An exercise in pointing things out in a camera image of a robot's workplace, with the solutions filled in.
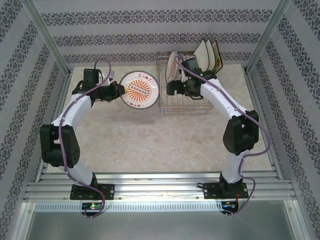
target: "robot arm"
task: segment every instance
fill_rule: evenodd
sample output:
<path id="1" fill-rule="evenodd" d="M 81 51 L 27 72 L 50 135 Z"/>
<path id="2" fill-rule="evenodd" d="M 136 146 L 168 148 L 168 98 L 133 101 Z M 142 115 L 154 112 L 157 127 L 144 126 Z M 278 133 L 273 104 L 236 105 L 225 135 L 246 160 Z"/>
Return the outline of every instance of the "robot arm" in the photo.
<path id="1" fill-rule="evenodd" d="M 222 87 L 217 77 L 210 70 L 202 71 L 202 69 L 199 68 L 195 58 L 185 60 L 181 65 L 189 71 L 183 70 L 183 72 L 180 72 L 181 74 L 184 73 L 188 79 L 184 82 L 169 82 L 166 86 L 167 95 L 175 95 L 176 91 L 177 94 L 183 94 L 192 99 L 206 98 L 222 114 L 227 121 L 223 135 L 223 144 L 228 150 L 228 153 L 226 167 L 220 175 L 218 187 L 215 188 L 217 189 L 215 196 L 219 196 L 218 198 L 233 198 L 237 193 L 241 195 L 241 192 L 244 192 L 246 187 L 244 187 L 245 183 L 242 183 L 243 178 L 241 177 L 244 163 L 242 163 L 241 166 L 240 164 L 243 156 L 247 155 L 255 143 L 258 142 L 259 127 L 240 112 L 246 113 L 246 115 L 257 122 L 259 121 L 259 116 L 256 111 L 247 111 L 237 103 Z M 207 82 L 217 86 L 218 89 L 190 74 L 190 72 L 206 79 Z M 229 100 L 226 99 L 222 92 L 225 93 Z"/>
<path id="2" fill-rule="evenodd" d="M 112 74 L 112 77 L 109 77 L 109 79 L 106 81 L 106 85 L 100 86 L 99 88 L 90 92 L 88 95 L 85 95 L 77 100 L 83 93 L 91 90 L 99 83 L 98 69 L 84 69 L 83 81 L 80 81 L 76 88 L 72 91 L 72 97 L 67 107 L 51 124 L 44 124 L 40 128 L 40 143 L 43 161 L 45 163 L 49 163 L 53 167 L 58 167 L 64 170 L 62 149 L 60 143 L 58 142 L 58 129 L 66 109 L 75 102 L 67 112 L 61 129 L 66 153 L 67 171 L 74 179 L 78 180 L 78 182 L 89 185 L 96 189 L 98 189 L 101 184 L 98 184 L 95 174 L 90 172 L 80 160 L 80 147 L 75 131 L 82 118 L 93 106 L 94 102 L 111 102 L 112 100 L 117 99 L 121 95 L 125 94 L 125 88 L 122 85 L 117 84 L 116 81 L 110 83 L 113 75 L 114 73 Z M 100 199 L 100 196 L 97 194 L 97 192 L 83 187 L 79 183 L 76 183 L 72 186 L 70 195 L 71 199 L 75 200 L 75 198 L 72 197 L 77 195 L 74 194 L 75 192 L 77 192 L 78 196 L 80 196 L 80 198 L 83 200 L 86 198 L 89 198 L 90 200 Z"/>

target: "orange pattern plate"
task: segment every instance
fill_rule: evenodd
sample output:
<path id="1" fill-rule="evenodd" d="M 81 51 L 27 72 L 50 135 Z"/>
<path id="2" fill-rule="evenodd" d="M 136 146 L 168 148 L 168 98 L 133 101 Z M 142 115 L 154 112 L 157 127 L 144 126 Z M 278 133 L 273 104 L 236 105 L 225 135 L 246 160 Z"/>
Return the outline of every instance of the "orange pattern plate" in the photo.
<path id="1" fill-rule="evenodd" d="M 160 89 L 156 79 L 144 71 L 132 71 L 120 81 L 126 94 L 121 99 L 128 106 L 135 109 L 147 109 L 159 99 Z"/>

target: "wall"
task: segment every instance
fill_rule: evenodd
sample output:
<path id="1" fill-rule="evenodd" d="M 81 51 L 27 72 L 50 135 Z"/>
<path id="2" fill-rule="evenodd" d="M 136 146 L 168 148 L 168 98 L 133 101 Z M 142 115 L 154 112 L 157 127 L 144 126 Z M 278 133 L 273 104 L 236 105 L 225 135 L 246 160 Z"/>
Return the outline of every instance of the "wall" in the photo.
<path id="1" fill-rule="evenodd" d="M 157 52 L 194 51 L 218 40 L 224 64 L 242 64 L 279 0 L 37 0 L 67 63 L 106 54 L 114 66 L 154 65 Z"/>
<path id="2" fill-rule="evenodd" d="M 0 240 L 9 238 L 41 158 L 64 76 L 18 0 L 0 0 Z"/>
<path id="3" fill-rule="evenodd" d="M 292 1 L 251 73 L 286 179 L 320 239 L 320 7 Z"/>

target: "beige tabletop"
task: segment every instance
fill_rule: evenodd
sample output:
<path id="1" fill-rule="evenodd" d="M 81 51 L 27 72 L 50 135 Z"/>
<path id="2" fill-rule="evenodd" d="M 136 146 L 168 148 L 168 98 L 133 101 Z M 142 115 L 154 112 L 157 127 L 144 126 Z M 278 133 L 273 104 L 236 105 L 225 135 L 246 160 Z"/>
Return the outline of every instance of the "beige tabletop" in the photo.
<path id="1" fill-rule="evenodd" d="M 73 71 L 66 103 L 83 79 L 84 67 Z M 107 67 L 100 67 L 103 73 Z M 155 66 L 113 67 L 115 80 L 131 71 L 157 76 Z M 225 65 L 217 74 L 228 93 L 248 110 L 252 101 L 240 65 Z M 222 137 L 227 122 L 213 108 L 204 113 L 166 113 L 155 104 L 133 109 L 119 98 L 96 102 L 76 130 L 80 159 L 92 172 L 216 172 L 222 171 L 227 150 Z M 261 133 L 253 152 L 265 149 Z M 267 154 L 249 157 L 244 170 L 271 170 Z M 47 172 L 60 172 L 49 166 Z"/>

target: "damask pattern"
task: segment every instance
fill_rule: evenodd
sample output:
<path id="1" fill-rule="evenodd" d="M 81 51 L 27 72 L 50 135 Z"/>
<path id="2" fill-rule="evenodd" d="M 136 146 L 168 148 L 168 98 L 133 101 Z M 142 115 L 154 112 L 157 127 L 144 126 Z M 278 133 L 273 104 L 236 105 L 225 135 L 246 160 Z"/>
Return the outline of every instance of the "damask pattern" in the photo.
<path id="1" fill-rule="evenodd" d="M 302 192 L 301 195 L 303 197 L 303 202 L 306 206 L 306 210 L 309 212 L 309 218 L 313 223 L 313 227 L 315 228 L 315 234 L 318 238 L 320 238 L 319 207 L 317 206 L 316 198 L 313 196 L 313 191 L 310 189 L 310 183 L 308 182 L 306 172 L 302 167 L 300 157 L 297 154 L 295 144 L 292 141 L 292 137 L 288 130 L 288 126 L 283 116 L 283 112 L 280 108 L 276 94 L 270 83 L 269 76 L 266 72 L 265 66 L 262 63 L 261 58 L 256 63 L 255 67 L 260 76 L 265 94 L 267 96 L 268 102 L 273 113 L 274 120 L 278 127 L 279 134 L 281 135 L 284 149 L 287 153 L 289 162 L 291 164 L 295 180 L 298 183 L 299 190 Z"/>
<path id="2" fill-rule="evenodd" d="M 320 75 L 314 67 L 314 63 L 308 57 L 308 53 L 285 16 L 281 19 L 277 28 L 320 110 Z"/>
<path id="3" fill-rule="evenodd" d="M 5 38 L 11 25 L 16 20 L 18 13 L 23 8 L 19 0 L 6 1 L 0 10 L 0 43 Z"/>
<path id="4" fill-rule="evenodd" d="M 72 54 L 64 55 L 67 64 L 94 63 L 100 57 L 106 57 L 113 63 L 127 62 L 155 62 L 159 56 L 168 56 L 169 52 L 139 52 L 139 53 L 111 53 L 111 54 Z M 224 61 L 248 61 L 251 52 L 221 52 Z"/>
<path id="5" fill-rule="evenodd" d="M 55 101 L 55 104 L 54 104 L 53 113 L 52 113 L 52 116 L 51 116 L 51 118 L 50 118 L 50 123 L 52 123 L 53 120 L 54 120 L 55 113 L 56 113 L 56 109 L 57 109 L 57 106 L 58 106 L 58 103 L 59 103 L 60 93 L 61 93 L 61 91 L 62 91 L 62 88 L 64 87 L 64 84 L 65 84 L 64 81 L 65 81 L 65 79 L 64 79 L 63 82 L 61 83 L 61 87 L 60 87 L 60 90 L 59 90 L 57 99 L 56 99 L 56 101 Z M 37 177 L 37 174 L 38 174 L 38 171 L 39 171 L 39 167 L 40 167 L 41 161 L 42 161 L 42 156 L 40 157 L 40 159 L 39 159 L 39 161 L 38 161 L 38 165 L 37 165 L 37 167 L 36 167 L 36 171 L 35 171 L 34 177 L 33 177 L 33 182 L 36 181 L 36 177 Z"/>
<path id="6" fill-rule="evenodd" d="M 316 1 L 294 0 L 305 21 L 310 26 L 318 41 L 320 41 L 320 7 Z"/>
<path id="7" fill-rule="evenodd" d="M 266 23 L 271 9 L 172 9 L 42 13 L 47 26 L 139 23 Z"/>
<path id="8" fill-rule="evenodd" d="M 37 35 L 38 31 L 36 26 L 31 21 L 24 31 L 19 44 L 16 46 L 12 58 L 10 58 L 9 63 L 6 65 L 6 69 L 4 69 L 3 74 L 1 75 L 0 111 L 2 110 L 2 106 L 6 103 L 6 98 L 13 87 L 13 83 L 16 81 L 16 77 L 25 62 Z"/>
<path id="9" fill-rule="evenodd" d="M 59 71 L 60 69 L 58 67 L 58 64 L 55 63 L 50 73 L 50 77 L 48 79 L 47 85 L 44 89 L 44 93 L 41 98 L 41 102 L 38 106 L 37 114 L 34 118 L 31 131 L 27 138 L 27 142 L 25 143 L 23 154 L 19 161 L 19 165 L 18 165 L 19 167 L 17 168 L 17 171 L 14 175 L 14 181 L 12 182 L 12 187 L 10 188 L 9 195 L 7 196 L 7 201 L 4 204 L 4 211 L 1 213 L 2 217 L 0 220 L 0 239 L 6 239 L 6 234 L 9 231 L 9 225 L 11 223 L 14 210 L 19 200 L 21 188 L 23 187 L 23 184 L 24 184 L 29 163 L 34 152 L 34 147 L 39 137 L 39 130 L 43 124 L 43 121 L 46 115 L 46 110 L 50 102 L 51 94 L 57 82 Z"/>
<path id="10" fill-rule="evenodd" d="M 276 75 L 279 78 L 284 95 L 291 106 L 292 114 L 295 117 L 297 126 L 300 128 L 300 133 L 305 141 L 305 145 L 308 147 L 308 152 L 311 155 L 313 164 L 318 169 L 317 173 L 320 175 L 320 143 L 318 142 L 318 138 L 315 136 L 316 133 L 309 123 L 305 109 L 299 100 L 298 94 L 296 93 L 295 86 L 290 79 L 274 43 L 269 41 L 265 50 L 268 53 Z"/>
<path id="11" fill-rule="evenodd" d="M 256 44 L 260 33 L 145 33 L 113 35 L 56 36 L 58 47 L 135 45 L 135 44 L 197 44 L 217 40 L 222 44 Z"/>
<path id="12" fill-rule="evenodd" d="M 20 101 L 16 110 L 14 112 L 14 117 L 12 118 L 9 129 L 6 131 L 6 135 L 3 138 L 0 149 L 0 180 L 2 180 L 2 175 L 6 170 L 6 165 L 11 157 L 11 152 L 16 144 L 18 134 L 21 130 L 22 124 L 25 120 L 27 112 L 30 107 L 30 103 L 35 94 L 36 88 L 38 86 L 39 80 L 49 58 L 50 51 L 46 45 L 44 45 L 40 51 L 40 54 L 36 60 L 33 67 L 31 75 L 24 87 L 23 93 L 20 97 Z"/>

